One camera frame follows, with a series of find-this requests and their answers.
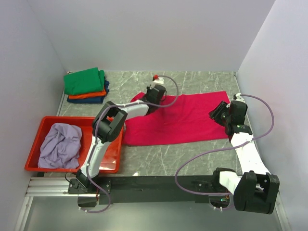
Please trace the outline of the pink red t-shirt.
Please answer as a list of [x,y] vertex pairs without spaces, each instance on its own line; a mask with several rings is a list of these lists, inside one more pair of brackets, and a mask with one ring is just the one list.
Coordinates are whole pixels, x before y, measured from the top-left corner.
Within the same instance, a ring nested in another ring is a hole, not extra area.
[[128,146],[153,146],[225,139],[224,127],[209,117],[222,101],[229,102],[225,91],[167,96],[162,107],[146,116],[125,122],[123,143]]

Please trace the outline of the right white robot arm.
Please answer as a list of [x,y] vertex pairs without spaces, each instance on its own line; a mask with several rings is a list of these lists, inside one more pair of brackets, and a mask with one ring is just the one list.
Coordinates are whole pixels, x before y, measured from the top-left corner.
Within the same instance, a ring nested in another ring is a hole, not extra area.
[[218,168],[211,186],[217,192],[227,189],[238,211],[271,214],[280,181],[263,164],[251,128],[244,123],[247,109],[244,101],[233,100],[230,103],[222,101],[209,112],[210,119],[225,128],[242,169],[242,175],[238,176],[232,170]]

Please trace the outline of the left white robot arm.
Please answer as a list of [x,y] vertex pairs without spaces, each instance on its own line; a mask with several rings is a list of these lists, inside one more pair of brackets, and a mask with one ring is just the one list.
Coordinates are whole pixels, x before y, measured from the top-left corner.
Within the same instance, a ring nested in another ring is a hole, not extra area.
[[127,104],[107,102],[92,123],[92,141],[86,160],[76,174],[78,187],[84,193],[96,189],[94,178],[99,174],[100,163],[108,146],[120,134],[126,120],[146,116],[154,112],[166,88],[162,85],[149,86],[146,94],[140,99]]

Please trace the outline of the folded orange t-shirt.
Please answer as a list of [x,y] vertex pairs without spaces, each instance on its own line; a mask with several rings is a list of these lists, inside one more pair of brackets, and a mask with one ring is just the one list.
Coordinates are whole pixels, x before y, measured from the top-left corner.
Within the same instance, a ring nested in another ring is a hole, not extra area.
[[102,97],[107,94],[107,91],[103,89],[100,92],[91,92],[91,93],[85,93],[80,95],[69,95],[68,98],[71,100],[77,100],[77,99],[87,99],[87,98],[94,98],[94,97]]

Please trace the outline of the folded navy t-shirt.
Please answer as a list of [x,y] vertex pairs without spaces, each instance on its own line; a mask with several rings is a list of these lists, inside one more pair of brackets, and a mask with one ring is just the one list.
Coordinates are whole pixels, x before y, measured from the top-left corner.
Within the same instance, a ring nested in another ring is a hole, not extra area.
[[[104,89],[107,91],[107,94],[109,92],[109,81],[104,81]],[[71,100],[67,97],[67,101],[69,103],[89,103],[89,104],[95,104],[95,103],[103,103],[103,100],[105,96],[102,97],[94,97],[94,98],[87,98],[87,99],[77,99],[77,100]]]

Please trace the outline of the folded green t-shirt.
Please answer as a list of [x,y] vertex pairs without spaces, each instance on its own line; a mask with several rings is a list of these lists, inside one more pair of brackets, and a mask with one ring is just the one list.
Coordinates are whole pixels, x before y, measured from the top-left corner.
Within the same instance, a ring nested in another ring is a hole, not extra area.
[[64,93],[80,95],[100,92],[104,88],[105,72],[97,67],[64,76]]

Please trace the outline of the red plastic bin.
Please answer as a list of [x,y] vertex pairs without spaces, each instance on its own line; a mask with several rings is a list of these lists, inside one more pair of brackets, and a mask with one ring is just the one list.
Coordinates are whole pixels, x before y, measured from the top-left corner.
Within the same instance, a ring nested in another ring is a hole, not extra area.
[[[33,141],[30,153],[28,155],[25,170],[31,172],[58,172],[58,173],[77,173],[77,168],[63,169],[49,169],[39,168],[38,160],[40,156],[40,147],[45,140],[51,126],[55,123],[66,123],[75,125],[81,128],[81,148],[78,158],[78,163],[81,166],[86,159],[88,151],[90,150],[92,139],[92,121],[93,117],[74,117],[74,116],[46,116],[42,119],[38,128],[37,134]],[[120,166],[120,156],[122,147],[123,131],[119,136],[108,146],[106,153],[100,163],[99,170],[101,173],[116,173]]]

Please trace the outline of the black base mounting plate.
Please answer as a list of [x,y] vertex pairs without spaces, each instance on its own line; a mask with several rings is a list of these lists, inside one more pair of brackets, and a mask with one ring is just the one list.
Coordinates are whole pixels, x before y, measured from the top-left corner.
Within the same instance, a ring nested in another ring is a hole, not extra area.
[[78,196],[81,207],[95,207],[108,203],[149,203],[149,202],[195,202],[209,203],[220,209],[232,205],[231,196],[226,188],[213,182],[212,176],[179,176],[180,185],[198,195],[181,190],[173,176],[131,176],[97,177],[93,184],[85,188],[77,179],[72,178],[68,187],[69,195]]

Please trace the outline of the lavender t-shirt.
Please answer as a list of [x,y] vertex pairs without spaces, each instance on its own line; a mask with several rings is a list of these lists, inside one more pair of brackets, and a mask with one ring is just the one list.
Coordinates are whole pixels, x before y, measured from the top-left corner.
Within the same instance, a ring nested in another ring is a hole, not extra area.
[[53,124],[40,147],[38,167],[48,169],[78,168],[81,138],[80,127],[66,123]]

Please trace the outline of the aluminium rail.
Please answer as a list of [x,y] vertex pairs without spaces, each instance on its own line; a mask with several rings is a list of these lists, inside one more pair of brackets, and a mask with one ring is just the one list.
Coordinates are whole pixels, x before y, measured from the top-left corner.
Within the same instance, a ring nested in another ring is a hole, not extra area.
[[27,197],[61,197],[68,194],[69,182],[65,178],[32,177],[26,190]]

